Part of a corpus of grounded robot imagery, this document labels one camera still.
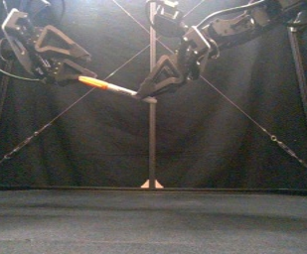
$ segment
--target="black wire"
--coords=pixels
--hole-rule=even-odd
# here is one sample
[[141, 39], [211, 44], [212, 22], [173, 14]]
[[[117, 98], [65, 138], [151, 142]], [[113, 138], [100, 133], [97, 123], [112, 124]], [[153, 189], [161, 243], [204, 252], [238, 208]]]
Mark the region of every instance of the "black wire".
[[246, 10], [250, 10], [252, 9], [254, 7], [264, 4], [266, 0], [260, 0], [252, 4], [247, 4], [247, 5], [243, 5], [243, 6], [238, 6], [238, 7], [234, 7], [234, 8], [230, 8], [230, 9], [226, 9], [223, 11], [219, 11], [213, 14], [211, 14], [203, 21], [201, 23], [197, 25], [197, 28], [200, 28], [207, 22], [209, 22], [209, 20], [212, 20], [215, 17], [220, 16], [220, 15], [227, 15], [227, 14], [231, 14], [231, 13], [235, 13], [235, 12], [239, 12], [239, 11], [246, 11]]
[[300, 22], [300, 23], [286, 23], [286, 26], [287, 27], [291, 27], [291, 28], [303, 28], [307, 26], [307, 22]]
[[13, 73], [5, 71], [2, 68], [0, 68], [0, 73], [13, 77], [13, 78], [17, 78], [19, 80], [25, 80], [25, 81], [41, 81], [39, 79], [34, 79], [34, 78], [27, 78], [27, 77], [23, 77], [23, 76], [19, 76], [19, 75], [14, 75]]

